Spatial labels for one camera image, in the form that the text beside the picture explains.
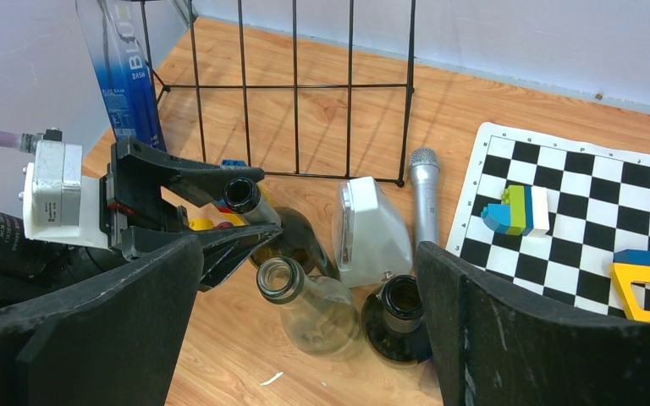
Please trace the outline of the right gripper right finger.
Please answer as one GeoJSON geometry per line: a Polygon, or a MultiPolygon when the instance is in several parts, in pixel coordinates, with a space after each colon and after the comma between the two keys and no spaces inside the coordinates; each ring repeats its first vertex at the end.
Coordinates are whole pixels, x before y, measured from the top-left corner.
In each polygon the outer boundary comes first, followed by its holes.
{"type": "Polygon", "coordinates": [[[650,323],[576,308],[432,242],[416,281],[446,405],[650,405],[650,323]]]}

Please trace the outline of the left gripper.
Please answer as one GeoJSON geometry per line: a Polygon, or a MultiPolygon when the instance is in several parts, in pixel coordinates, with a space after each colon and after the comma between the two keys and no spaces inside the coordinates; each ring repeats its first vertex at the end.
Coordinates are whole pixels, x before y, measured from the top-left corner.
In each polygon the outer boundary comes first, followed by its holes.
{"type": "Polygon", "coordinates": [[[256,183],[265,178],[259,167],[221,166],[171,155],[135,137],[111,145],[111,161],[100,178],[100,229],[107,247],[127,261],[153,251],[153,234],[193,235],[201,244],[201,265],[179,287],[206,292],[224,283],[265,243],[282,233],[274,223],[211,228],[188,226],[187,210],[162,196],[166,188],[201,207],[223,198],[235,178],[256,183]]]}

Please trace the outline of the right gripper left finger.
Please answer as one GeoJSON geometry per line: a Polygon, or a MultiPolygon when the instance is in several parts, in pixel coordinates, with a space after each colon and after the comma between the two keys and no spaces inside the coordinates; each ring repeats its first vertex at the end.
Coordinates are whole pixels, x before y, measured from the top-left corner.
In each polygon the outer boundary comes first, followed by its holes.
{"type": "Polygon", "coordinates": [[[0,309],[0,405],[162,405],[198,291],[201,244],[0,309]]]}

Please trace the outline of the dark green wine bottle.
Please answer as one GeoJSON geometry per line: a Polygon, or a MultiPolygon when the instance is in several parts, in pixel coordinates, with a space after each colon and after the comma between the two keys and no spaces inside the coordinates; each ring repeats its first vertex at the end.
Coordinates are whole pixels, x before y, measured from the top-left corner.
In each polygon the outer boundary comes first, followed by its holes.
{"type": "Polygon", "coordinates": [[[339,279],[339,270],[316,236],[310,221],[294,208],[272,206],[249,178],[236,178],[224,188],[225,205],[249,225],[275,224],[281,233],[251,255],[254,266],[260,266],[274,256],[296,260],[306,273],[318,270],[320,274],[339,279]]]}

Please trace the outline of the clear champagne bottle black label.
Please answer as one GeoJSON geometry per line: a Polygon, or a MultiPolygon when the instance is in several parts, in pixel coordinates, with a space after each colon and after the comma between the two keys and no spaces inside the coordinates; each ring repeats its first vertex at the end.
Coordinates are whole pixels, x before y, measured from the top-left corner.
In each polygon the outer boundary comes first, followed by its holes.
{"type": "Polygon", "coordinates": [[[331,277],[306,275],[292,258],[259,265],[256,284],[279,309],[284,332],[301,352],[332,361],[353,359],[364,342],[355,296],[331,277]]]}

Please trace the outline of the blue square bottle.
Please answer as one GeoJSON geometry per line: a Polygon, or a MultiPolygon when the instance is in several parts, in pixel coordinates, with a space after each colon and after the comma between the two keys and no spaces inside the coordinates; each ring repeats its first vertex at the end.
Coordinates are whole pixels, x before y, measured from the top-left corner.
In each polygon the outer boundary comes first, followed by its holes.
{"type": "Polygon", "coordinates": [[[74,5],[115,139],[133,137],[166,151],[142,11],[132,1],[74,5]]]}

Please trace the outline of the green wine bottle cream label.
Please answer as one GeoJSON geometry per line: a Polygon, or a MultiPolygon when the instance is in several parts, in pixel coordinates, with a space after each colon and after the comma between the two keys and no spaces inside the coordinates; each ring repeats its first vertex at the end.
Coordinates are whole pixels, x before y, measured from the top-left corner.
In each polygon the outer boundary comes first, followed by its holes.
{"type": "Polygon", "coordinates": [[[367,295],[361,328],[369,348],[387,366],[404,369],[432,358],[416,278],[398,275],[367,295]]]}

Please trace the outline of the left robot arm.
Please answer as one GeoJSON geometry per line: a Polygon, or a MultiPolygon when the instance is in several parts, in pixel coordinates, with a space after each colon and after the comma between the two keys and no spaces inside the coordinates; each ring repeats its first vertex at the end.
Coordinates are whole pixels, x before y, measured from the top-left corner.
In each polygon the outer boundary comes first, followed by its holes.
{"type": "Polygon", "coordinates": [[[253,167],[196,162],[152,148],[135,138],[111,147],[100,178],[81,172],[82,150],[59,140],[29,145],[22,214],[0,212],[0,308],[80,283],[135,261],[185,236],[198,239],[204,262],[199,288],[224,282],[282,228],[189,224],[185,206],[163,199],[169,190],[186,205],[222,199],[234,180],[257,183],[253,167]]]}

